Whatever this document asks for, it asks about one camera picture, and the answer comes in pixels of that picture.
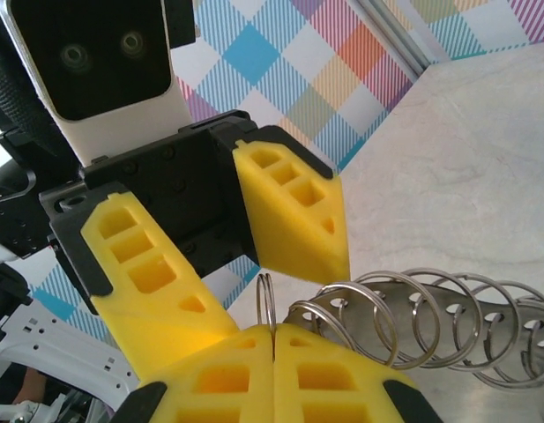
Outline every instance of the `spring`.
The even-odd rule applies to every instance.
[[[478,300],[487,290],[503,304]],[[295,302],[285,323],[400,370],[447,367],[508,391],[544,386],[544,295],[518,282],[430,268],[374,271]],[[517,378],[509,375],[514,365]]]

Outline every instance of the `metal spring coil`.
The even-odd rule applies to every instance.
[[[426,278],[427,276],[436,278],[436,280],[430,284],[424,284],[416,279],[417,277]],[[390,307],[384,300],[384,294],[379,291],[379,279],[384,280],[384,282],[381,283],[381,286],[387,283],[390,283],[393,287],[396,285],[403,287],[408,286],[407,289],[409,291],[412,289],[419,294],[416,299],[411,296],[409,302],[411,305],[410,311],[414,339],[418,346],[424,351],[424,354],[421,356],[413,357],[399,348],[398,325]],[[466,285],[466,282],[469,281],[478,282],[479,285],[474,289],[470,289]],[[459,291],[461,291],[461,293],[440,287],[440,285],[444,283],[452,283]],[[273,291],[269,274],[260,275],[257,282],[258,319],[260,319],[261,322],[261,318],[259,317],[260,288],[264,288],[265,291],[265,307],[266,312],[268,313],[268,318],[266,318],[266,320],[271,324],[272,321],[275,321],[275,311],[273,311],[273,315],[271,315],[271,311],[268,311],[268,308],[275,308],[275,306],[273,304]],[[518,288],[529,293],[529,295],[515,299],[511,296],[507,288]],[[481,308],[482,306],[488,308],[490,305],[489,303],[479,301],[476,298],[476,295],[488,289],[497,290],[507,302],[507,305],[496,306],[509,308],[511,312],[510,340],[498,353],[493,352],[494,333],[496,331],[496,325],[502,321],[504,315],[501,313],[493,313],[492,315],[494,316],[491,321],[486,322],[486,315],[483,314]],[[445,357],[436,355],[436,350],[442,339],[442,330],[447,330],[447,328],[444,328],[443,319],[441,318],[443,309],[430,290],[433,292],[441,290],[438,292],[450,293],[450,295],[463,294],[473,306],[473,327],[471,335],[463,342],[460,341],[461,336],[458,334],[458,327],[466,309],[458,307],[453,313],[449,312],[453,315],[451,331],[456,352]],[[375,332],[384,347],[389,351],[388,359],[383,360],[370,354],[364,347],[356,342],[355,338],[347,329],[344,310],[348,305],[347,298],[349,294],[358,294],[367,301],[373,303]],[[337,316],[331,313],[326,307],[320,305],[321,302],[324,304],[324,301],[329,301],[332,304],[332,299],[339,299],[339,305],[336,307],[337,313],[335,313],[338,314]],[[434,337],[430,344],[425,341],[425,337],[421,334],[421,326],[418,318],[420,309],[426,306],[429,307],[434,318]],[[535,317],[538,312],[539,314],[544,315],[544,295],[530,286],[512,281],[497,282],[491,278],[486,278],[473,273],[450,274],[436,269],[421,268],[403,272],[374,271],[351,282],[339,282],[324,286],[311,300],[295,302],[289,308],[289,314],[285,322],[297,323],[297,318],[301,319],[303,314],[310,313],[312,330],[315,333],[324,336],[324,329],[326,329],[324,325],[327,324],[333,334],[339,337],[346,347],[372,360],[383,363],[386,366],[400,370],[407,370],[414,367],[447,367],[460,372],[472,373],[480,381],[494,388],[512,391],[535,389],[544,386],[544,370],[537,370],[534,363],[537,350],[536,335],[538,334],[538,331],[544,327],[544,321],[530,320],[531,317],[529,317]],[[499,365],[503,363],[504,359],[515,352],[519,340],[521,339],[523,329],[528,330],[529,335],[525,342],[525,351],[520,352],[520,358],[522,360],[522,367],[528,378],[525,380],[518,380],[507,375]],[[483,340],[483,347],[487,360],[481,363],[473,363],[468,359],[468,356],[481,339]],[[492,377],[487,374],[488,372],[485,374],[482,373],[486,370],[495,371],[498,377]]]

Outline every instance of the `metal plate with holes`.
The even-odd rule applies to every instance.
[[[398,333],[399,350],[412,357],[423,355],[424,351],[414,336],[413,310],[418,295],[415,289],[395,282],[373,282],[364,284],[375,291],[389,306]],[[461,308],[458,319],[458,338],[466,342],[473,331],[474,311],[473,301],[462,293],[458,293],[440,286],[425,286],[436,300],[441,312],[441,334],[436,349],[436,355],[445,357],[455,353],[452,336],[453,316],[457,308]],[[332,315],[337,316],[347,328],[355,341],[368,353],[380,360],[386,360],[390,353],[377,335],[374,305],[363,296],[348,290],[339,290],[317,296],[312,302],[325,308]],[[479,302],[482,315],[485,316],[481,335],[474,348],[467,355],[472,363],[487,361],[484,342],[489,336],[489,327],[494,320],[491,331],[491,353],[497,355],[506,345],[513,341],[513,322],[515,319],[513,308],[507,304],[490,304]],[[508,376],[518,380],[528,379],[528,373],[523,367],[528,350],[529,337],[533,333],[533,354],[531,365],[537,374],[544,372],[544,308],[537,306],[534,300],[522,300],[518,304],[518,312],[522,325],[516,343],[504,360],[499,363],[500,368]],[[382,317],[378,317],[384,333],[389,337],[389,325]],[[418,321],[421,335],[430,345],[435,336],[435,319],[430,307],[424,303],[418,307]],[[296,309],[290,313],[286,323],[294,323],[305,329],[313,330],[313,322],[309,313]],[[326,338],[335,342],[340,339],[334,335],[327,324],[317,322],[315,330],[319,330]],[[521,422],[544,421],[544,386],[535,390],[505,392],[487,386],[474,375],[453,371],[448,368],[425,369],[415,368],[406,371],[420,386],[427,400],[435,407],[441,418],[446,422]],[[492,370],[483,372],[497,378]]]

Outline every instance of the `yellow foam pad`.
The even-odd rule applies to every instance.
[[[414,384],[400,372],[291,324],[275,340],[276,423],[402,423],[387,380]]]
[[[150,423],[273,423],[270,329],[244,330],[150,382],[168,386]]]
[[[318,283],[350,279],[342,183],[284,145],[237,142],[233,150],[260,265]]]
[[[81,234],[113,286],[92,303],[139,379],[238,331],[132,193],[98,204]]]

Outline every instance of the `checkered wallpaper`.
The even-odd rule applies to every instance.
[[[544,0],[383,1],[433,63],[544,41]]]
[[[194,119],[247,110],[260,126],[281,126],[337,170],[413,83],[354,0],[197,0],[195,16],[201,37],[172,51]],[[34,297],[72,325],[108,339],[51,252],[31,260],[48,266],[48,276],[29,281]],[[228,267],[242,283],[231,287],[226,307],[258,270],[246,258]]]

